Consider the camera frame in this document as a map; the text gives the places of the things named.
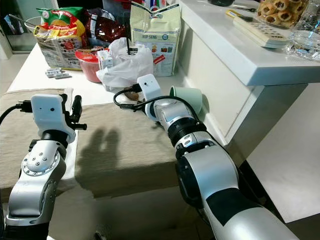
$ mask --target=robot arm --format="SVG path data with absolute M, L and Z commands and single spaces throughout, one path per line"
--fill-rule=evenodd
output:
M 21 164 L 21 175 L 13 187 L 5 219 L 5 240 L 45 240 L 48 236 L 58 183 L 66 171 L 66 148 L 75 140 L 82 108 L 76 96 L 73 113 L 65 109 L 67 95 L 37 94 L 31 98 L 38 126 L 37 140 Z
M 162 95 L 153 75 L 137 82 L 147 102 Z M 181 194 L 203 210 L 217 240 L 298 240 L 271 212 L 241 194 L 234 162 L 184 103 L 157 100 L 146 104 L 145 113 L 170 138 Z

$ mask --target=beige towel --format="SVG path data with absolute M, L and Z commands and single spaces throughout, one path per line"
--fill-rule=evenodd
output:
M 20 100 L 30 100 L 35 94 L 63 94 L 64 89 L 22 90 L 5 93 L 0 98 L 0 114 Z M 6 203 L 19 178 L 21 162 L 27 155 L 31 140 L 39 139 L 32 113 L 13 110 L 0 126 L 0 190 Z
M 142 112 L 113 103 L 83 108 L 75 179 L 95 197 L 120 196 L 178 184 L 175 150 L 164 130 Z

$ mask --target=mint green mug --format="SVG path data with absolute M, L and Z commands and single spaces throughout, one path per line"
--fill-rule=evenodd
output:
M 202 108 L 202 93 L 200 89 L 172 86 L 169 95 L 186 100 L 194 109 L 196 114 L 200 113 Z

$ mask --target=white remote control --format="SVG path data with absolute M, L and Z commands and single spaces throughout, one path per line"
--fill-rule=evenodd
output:
M 259 22 L 253 17 L 235 14 L 232 10 L 227 11 L 226 14 L 233 17 L 233 24 L 237 29 L 261 47 L 273 49 L 284 48 L 289 42 L 285 36 L 281 35 L 274 28 Z

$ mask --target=white shelf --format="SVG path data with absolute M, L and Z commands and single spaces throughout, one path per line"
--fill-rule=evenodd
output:
M 238 3 L 258 7 L 254 1 L 241 0 Z M 320 82 L 320 63 L 287 55 L 281 49 L 258 46 L 234 27 L 233 19 L 225 14 L 228 8 L 205 0 L 180 0 L 180 7 L 182 19 L 244 85 Z M 245 16 L 255 16 L 248 11 L 236 11 Z M 277 31 L 285 36 L 290 33 L 278 28 Z

